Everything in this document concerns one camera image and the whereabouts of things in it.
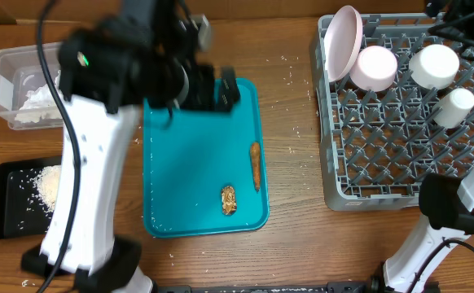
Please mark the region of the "orange carrot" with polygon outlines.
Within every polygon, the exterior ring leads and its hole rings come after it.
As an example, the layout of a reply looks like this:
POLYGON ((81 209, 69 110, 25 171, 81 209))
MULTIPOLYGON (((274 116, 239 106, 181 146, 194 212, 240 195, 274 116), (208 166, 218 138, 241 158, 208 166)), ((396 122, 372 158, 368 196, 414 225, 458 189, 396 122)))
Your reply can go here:
POLYGON ((261 147, 254 142, 250 147, 250 158, 252 163, 252 178, 256 192, 261 188, 261 147))

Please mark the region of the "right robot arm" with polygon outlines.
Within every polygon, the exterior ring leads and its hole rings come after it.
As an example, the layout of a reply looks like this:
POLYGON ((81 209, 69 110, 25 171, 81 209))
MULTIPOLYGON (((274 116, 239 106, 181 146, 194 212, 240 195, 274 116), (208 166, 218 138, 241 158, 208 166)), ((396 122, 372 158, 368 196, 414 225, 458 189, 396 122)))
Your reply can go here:
MULTIPOLYGON (((446 8, 446 16, 429 34, 474 47, 474 1, 426 3, 430 17, 441 8, 446 8)), ((358 291, 440 291, 438 283, 428 280, 439 264, 458 246, 474 253, 466 242, 474 235, 474 167, 463 179, 429 173, 420 186, 419 210, 419 221, 406 241, 358 291)))

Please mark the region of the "white bowl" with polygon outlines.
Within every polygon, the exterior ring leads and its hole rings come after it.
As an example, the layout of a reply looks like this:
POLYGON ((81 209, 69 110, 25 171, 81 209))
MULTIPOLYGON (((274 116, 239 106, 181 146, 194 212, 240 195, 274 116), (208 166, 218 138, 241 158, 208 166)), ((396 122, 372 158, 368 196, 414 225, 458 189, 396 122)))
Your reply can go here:
POLYGON ((454 81, 459 65, 458 55, 439 44, 424 47, 409 61, 413 81, 427 90, 447 88, 454 81))

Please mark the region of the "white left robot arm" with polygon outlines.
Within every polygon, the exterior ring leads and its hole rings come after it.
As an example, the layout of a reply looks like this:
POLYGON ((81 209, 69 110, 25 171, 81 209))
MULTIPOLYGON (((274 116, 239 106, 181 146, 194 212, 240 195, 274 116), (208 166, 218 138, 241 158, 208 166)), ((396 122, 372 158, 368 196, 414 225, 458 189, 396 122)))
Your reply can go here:
POLYGON ((24 271, 45 283, 71 274, 80 292, 157 291, 139 268, 141 246, 113 231, 121 175, 143 106, 228 113, 239 101, 233 68, 216 80, 195 61, 211 39, 208 19, 183 1, 124 1, 62 41, 58 79, 37 40, 64 144, 55 210, 42 243, 23 254, 24 271))

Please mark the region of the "brown granola bar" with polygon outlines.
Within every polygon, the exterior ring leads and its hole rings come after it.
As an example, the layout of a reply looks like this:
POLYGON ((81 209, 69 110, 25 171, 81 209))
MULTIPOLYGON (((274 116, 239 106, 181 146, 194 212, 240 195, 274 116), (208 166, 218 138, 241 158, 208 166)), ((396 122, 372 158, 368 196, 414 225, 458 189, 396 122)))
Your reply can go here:
POLYGON ((226 216, 232 215, 237 209, 235 189, 233 186, 225 186, 221 192, 222 212, 226 216))

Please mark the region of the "white cup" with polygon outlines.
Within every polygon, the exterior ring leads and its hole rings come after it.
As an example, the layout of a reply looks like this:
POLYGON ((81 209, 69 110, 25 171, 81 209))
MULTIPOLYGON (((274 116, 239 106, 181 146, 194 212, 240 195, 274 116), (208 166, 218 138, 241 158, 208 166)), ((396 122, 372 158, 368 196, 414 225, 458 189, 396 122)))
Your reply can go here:
POLYGON ((474 107, 474 94, 464 88, 458 88, 449 92, 433 107, 439 112, 433 120, 446 129, 458 127, 474 107))

